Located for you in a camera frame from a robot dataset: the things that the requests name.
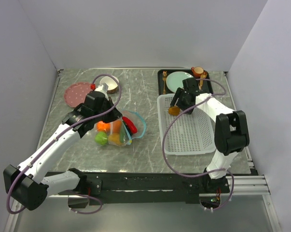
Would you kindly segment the brown toy kiwi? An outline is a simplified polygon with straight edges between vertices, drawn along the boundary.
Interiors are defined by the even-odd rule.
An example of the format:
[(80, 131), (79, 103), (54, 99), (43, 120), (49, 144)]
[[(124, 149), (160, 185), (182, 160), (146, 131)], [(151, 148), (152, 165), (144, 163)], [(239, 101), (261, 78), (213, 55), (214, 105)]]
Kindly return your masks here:
[(169, 107), (168, 113), (172, 116), (178, 116), (180, 114), (180, 108), (178, 106)]

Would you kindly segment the orange toy tangerine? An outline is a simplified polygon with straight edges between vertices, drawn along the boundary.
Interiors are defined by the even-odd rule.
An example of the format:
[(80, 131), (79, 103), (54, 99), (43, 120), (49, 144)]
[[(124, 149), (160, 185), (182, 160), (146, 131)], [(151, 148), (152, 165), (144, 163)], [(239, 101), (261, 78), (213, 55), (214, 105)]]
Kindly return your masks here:
[(121, 131), (122, 121), (116, 120), (112, 123), (112, 132), (119, 133)]
[(110, 123), (104, 123), (103, 121), (99, 121), (96, 124), (96, 128), (98, 131), (104, 131), (104, 132), (109, 132), (111, 129), (111, 124)]

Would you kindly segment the green toy apple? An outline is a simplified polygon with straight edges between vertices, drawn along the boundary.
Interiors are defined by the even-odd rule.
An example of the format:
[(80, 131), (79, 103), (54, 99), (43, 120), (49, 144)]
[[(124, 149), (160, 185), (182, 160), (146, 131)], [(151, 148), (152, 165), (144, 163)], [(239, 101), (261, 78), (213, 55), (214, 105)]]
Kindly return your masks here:
[(108, 143), (108, 135), (104, 131), (99, 131), (95, 135), (95, 142), (99, 145), (106, 145)]

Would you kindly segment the clear zip top bag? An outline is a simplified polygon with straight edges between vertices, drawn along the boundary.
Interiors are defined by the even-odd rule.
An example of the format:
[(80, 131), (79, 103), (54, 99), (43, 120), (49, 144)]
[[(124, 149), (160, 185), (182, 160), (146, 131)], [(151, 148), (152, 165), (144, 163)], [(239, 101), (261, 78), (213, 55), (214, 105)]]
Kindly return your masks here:
[[(129, 145), (129, 144), (132, 143), (132, 141), (134, 139), (139, 139), (139, 138), (142, 138), (144, 136), (145, 131), (146, 131), (146, 122), (143, 119), (143, 117), (141, 117), (141, 115), (139, 113), (137, 113), (137, 112), (132, 112), (132, 111), (128, 111), (128, 110), (122, 110), (121, 113), (122, 113), (122, 117), (125, 116), (125, 117), (129, 118), (135, 124), (136, 128), (138, 129), (137, 133), (130, 134), (130, 132), (128, 131), (128, 129), (127, 129), (126, 125), (125, 125), (125, 123), (123, 122), (122, 117), (120, 119), (118, 119), (118, 120), (121, 120), (122, 123), (124, 123), (124, 125), (125, 125), (126, 133), (127, 133), (127, 136), (128, 136), (128, 141), (127, 141), (127, 143), (125, 145)], [(112, 132), (112, 123), (113, 122), (110, 123), (111, 124), (110, 131), (106, 132), (106, 134), (108, 136), (113, 133)], [(94, 126), (94, 129), (95, 129), (95, 133), (97, 134), (99, 131), (97, 130), (96, 125)]]

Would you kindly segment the yellow toy lemon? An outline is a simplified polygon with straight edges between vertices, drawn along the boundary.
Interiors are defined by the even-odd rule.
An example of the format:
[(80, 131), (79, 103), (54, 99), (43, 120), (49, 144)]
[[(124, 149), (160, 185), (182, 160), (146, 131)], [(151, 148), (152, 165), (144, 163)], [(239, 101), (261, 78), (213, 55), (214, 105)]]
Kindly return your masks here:
[(108, 136), (108, 143), (110, 145), (122, 146), (123, 143), (120, 141), (120, 134), (119, 133), (112, 133)]

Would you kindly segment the red toy chili pepper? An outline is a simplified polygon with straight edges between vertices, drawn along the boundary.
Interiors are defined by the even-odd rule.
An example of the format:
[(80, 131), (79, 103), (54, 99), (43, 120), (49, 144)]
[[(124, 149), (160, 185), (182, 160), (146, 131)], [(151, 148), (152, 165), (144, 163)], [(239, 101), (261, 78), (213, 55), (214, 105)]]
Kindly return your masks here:
[(138, 129), (136, 128), (135, 124), (129, 118), (123, 116), (122, 119), (130, 134), (135, 134), (138, 132)]

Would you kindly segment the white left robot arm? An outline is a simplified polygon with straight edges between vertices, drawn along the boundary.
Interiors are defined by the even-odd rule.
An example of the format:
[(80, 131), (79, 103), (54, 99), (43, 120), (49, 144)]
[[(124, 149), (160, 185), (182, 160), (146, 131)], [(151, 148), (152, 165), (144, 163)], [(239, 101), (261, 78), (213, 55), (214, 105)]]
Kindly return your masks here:
[(86, 196), (94, 189), (87, 176), (75, 169), (47, 177), (51, 166), (68, 148), (82, 139), (96, 123), (110, 123), (122, 117), (104, 90), (93, 90), (85, 101), (68, 113), (55, 133), (29, 158), (17, 167), (8, 165), (3, 171), (8, 198), (14, 198), (25, 209), (38, 208), (53, 194), (71, 190), (76, 195)]

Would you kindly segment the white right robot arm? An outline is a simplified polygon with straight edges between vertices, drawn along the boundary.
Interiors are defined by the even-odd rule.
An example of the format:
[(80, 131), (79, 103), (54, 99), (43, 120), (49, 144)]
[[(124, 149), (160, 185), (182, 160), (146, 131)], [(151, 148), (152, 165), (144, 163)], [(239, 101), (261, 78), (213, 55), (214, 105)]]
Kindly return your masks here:
[(178, 88), (171, 107), (178, 107), (182, 114), (191, 114), (195, 108), (202, 110), (215, 123), (214, 142), (216, 151), (202, 180), (206, 192), (214, 192), (219, 187), (218, 179), (225, 177), (233, 159), (249, 145), (249, 130), (246, 114), (233, 110), (215, 97), (226, 93), (211, 94), (199, 88), (198, 79), (187, 78), (182, 81), (183, 88)]

